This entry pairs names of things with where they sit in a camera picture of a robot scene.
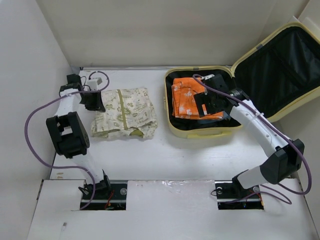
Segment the orange patterned cloth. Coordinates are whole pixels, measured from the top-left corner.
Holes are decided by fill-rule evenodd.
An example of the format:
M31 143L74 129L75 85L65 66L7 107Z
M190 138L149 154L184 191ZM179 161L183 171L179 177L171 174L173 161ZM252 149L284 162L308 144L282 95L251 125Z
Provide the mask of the orange patterned cloth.
M204 117L199 116L194 95L205 91L205 87L192 77L175 78L171 86L172 90L172 115L175 118L187 120L221 120L222 112L207 114L204 107Z

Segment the cream cartoon print cloth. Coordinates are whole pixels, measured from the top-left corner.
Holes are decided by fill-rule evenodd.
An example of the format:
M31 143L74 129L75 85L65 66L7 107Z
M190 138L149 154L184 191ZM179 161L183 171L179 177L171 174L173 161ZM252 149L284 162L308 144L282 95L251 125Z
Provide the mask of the cream cartoon print cloth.
M105 108L91 123L91 136L115 140L127 137L152 139L158 127L155 107L145 87L101 93Z

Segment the yellow suitcase black lining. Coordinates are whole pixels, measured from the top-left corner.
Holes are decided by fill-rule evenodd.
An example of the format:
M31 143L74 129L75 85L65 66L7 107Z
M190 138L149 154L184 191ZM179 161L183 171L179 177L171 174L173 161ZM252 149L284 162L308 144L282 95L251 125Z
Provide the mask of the yellow suitcase black lining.
M170 131L179 138L228 135L241 126L235 120L198 123L174 117L172 85L194 74L222 75L230 89L242 89L270 122L276 122L320 95L320 40L299 22L288 23L265 38L231 67L185 66L164 77L164 102Z

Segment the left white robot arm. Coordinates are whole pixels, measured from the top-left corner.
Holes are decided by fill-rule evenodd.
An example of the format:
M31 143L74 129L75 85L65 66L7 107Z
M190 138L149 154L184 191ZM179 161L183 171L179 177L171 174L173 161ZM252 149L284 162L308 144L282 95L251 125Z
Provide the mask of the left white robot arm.
M70 74L66 78L67 84L59 89L61 100L58 109L53 117L46 119L46 126L56 153L91 174L86 177L86 184L79 188L80 191L88 196L94 189L95 194L104 199L112 191L110 180L89 152L90 139L78 108L84 105L88 111L104 113L106 109L101 90L106 87L100 77L89 77L84 82L77 74Z

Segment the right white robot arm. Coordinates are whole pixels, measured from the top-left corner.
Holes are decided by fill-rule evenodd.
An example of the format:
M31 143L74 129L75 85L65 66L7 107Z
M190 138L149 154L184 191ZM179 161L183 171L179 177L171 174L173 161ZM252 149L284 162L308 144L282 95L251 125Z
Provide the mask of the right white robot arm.
M229 89L220 74L194 74L192 78L204 87L203 92L194 95L199 116L202 118L206 114L227 113L248 129L267 157L261 165L232 178L231 191L235 196L243 197L255 186L277 185L301 166L308 165L303 142L292 140L275 128L242 89Z

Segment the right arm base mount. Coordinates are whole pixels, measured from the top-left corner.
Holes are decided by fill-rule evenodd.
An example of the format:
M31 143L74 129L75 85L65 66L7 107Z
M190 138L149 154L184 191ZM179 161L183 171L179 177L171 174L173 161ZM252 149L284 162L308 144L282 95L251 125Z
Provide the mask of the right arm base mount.
M263 210L260 187L244 189L235 179L215 180L210 195L216 198L219 210Z

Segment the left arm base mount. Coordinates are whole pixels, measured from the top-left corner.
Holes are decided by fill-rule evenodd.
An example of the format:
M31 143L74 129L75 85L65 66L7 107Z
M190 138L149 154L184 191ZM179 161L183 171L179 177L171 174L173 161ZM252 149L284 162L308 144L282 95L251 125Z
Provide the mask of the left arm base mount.
M80 209L83 211L125 211L127 205L127 180L111 180L109 185L103 181L96 185L92 200L93 185L79 186L81 192Z

